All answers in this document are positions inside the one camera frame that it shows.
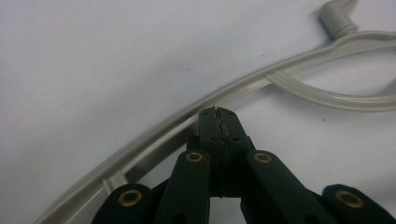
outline plastic tube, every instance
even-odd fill
[[[396,94],[357,96],[324,91],[280,72],[268,75],[267,78],[280,89],[319,105],[360,112],[396,110]]]

